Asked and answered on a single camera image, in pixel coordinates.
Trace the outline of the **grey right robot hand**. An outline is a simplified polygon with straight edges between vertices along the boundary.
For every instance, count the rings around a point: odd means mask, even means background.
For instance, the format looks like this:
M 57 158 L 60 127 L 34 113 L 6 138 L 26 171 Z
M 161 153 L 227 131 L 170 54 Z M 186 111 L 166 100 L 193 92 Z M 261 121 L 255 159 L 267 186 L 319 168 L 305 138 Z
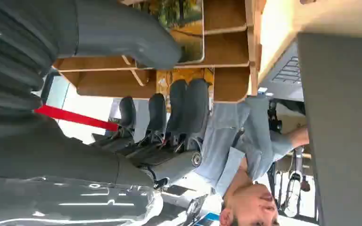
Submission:
M 119 130 L 90 145 L 37 113 L 57 59 L 109 55 L 170 69 L 181 48 L 151 15 L 115 0 L 0 0 L 0 226 L 143 225 L 160 214 L 162 187 L 201 164 L 204 79 L 172 85 L 169 120 L 154 94 L 138 143 L 131 97 Z

